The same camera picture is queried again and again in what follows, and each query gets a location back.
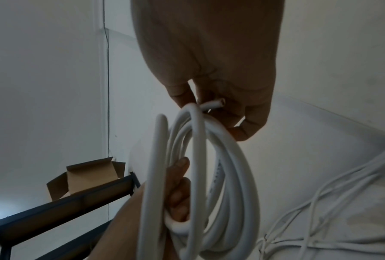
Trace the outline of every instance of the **white cable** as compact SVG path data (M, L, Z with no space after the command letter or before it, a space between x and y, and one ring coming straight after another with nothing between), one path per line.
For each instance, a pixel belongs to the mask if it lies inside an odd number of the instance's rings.
M181 260L244 260L253 250L260 224L259 201L247 160L221 123L202 111L219 108L222 100L184 106L168 131L167 119L156 119L147 182L141 206L137 260L158 259L166 168L184 157L192 138L190 220L177 222L164 211L164 223ZM216 151L216 167L210 193L206 195L206 139ZM205 222L222 194L214 223Z
M326 182L314 194L312 200L307 201L283 214L281 218L274 222L268 233L265 235L265 238L257 241L257 243L261 243L260 259L268 259L278 250L282 250L287 247L300 247L297 260L303 259L307 248L352 250L372 254L385 254L385 244L377 244L378 242L385 241L385 233L354 239L341 239L338 241L310 240L311 236L316 234L321 227L323 227L334 216L336 209L338 209L340 205L348 203L351 198L370 185L373 180L381 176L383 173L385 173L385 155L378 156L368 163L349 170ZM341 194L326 210L324 210L318 223L313 227L313 216L318 200L323 196L340 190L348 185L352 185L352 187ZM298 216L298 214L308 205L310 208L307 215L307 225L304 236L296 238L278 238ZM284 223L284 225L276 229L276 226L290 214L291 216Z

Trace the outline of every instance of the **box flap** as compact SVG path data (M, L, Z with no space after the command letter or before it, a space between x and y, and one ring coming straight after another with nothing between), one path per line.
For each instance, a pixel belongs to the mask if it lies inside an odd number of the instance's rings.
M65 172L47 183L47 188L53 201L60 199L68 192L67 173Z
M68 167L70 194L96 187L118 179L111 158L76 164Z
M125 174L125 162L113 161L112 165L114 166L118 178L123 178Z
M94 160L94 161L87 161L87 162L83 162L83 163L79 163L79 164L74 164L74 165L67 166L67 171L77 170L77 169L81 169L83 167L93 166L93 165L97 165L97 164L103 164L106 162L111 162L111 160L112 160L112 157L107 157L107 158L98 159L98 160Z

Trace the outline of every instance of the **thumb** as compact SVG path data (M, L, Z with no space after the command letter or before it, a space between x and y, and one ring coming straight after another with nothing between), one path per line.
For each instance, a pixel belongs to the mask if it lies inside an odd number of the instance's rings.
M181 179L184 177L189 167L189 159L183 157L175 162L173 166L167 168L167 176L165 180L164 198L167 198L171 191L177 187Z

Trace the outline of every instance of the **open cardboard box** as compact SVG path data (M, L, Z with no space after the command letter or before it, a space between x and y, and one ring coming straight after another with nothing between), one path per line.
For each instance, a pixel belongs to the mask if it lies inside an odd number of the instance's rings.
M125 162L112 157L67 166L67 171L47 183L51 199L62 197L106 184L124 177Z

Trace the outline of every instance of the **hand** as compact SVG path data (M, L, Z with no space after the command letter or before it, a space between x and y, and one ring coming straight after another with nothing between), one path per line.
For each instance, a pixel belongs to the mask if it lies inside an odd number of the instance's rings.
M189 219L190 181L184 177L188 167L189 160L184 157L167 169L165 206L176 221ZM136 259L143 195L144 184L118 211L97 246L91 252L89 260ZM163 259L179 260L168 234Z
M267 122L284 0L132 0L143 57L180 106L216 98L211 111L237 141ZM235 125L245 116L245 120Z

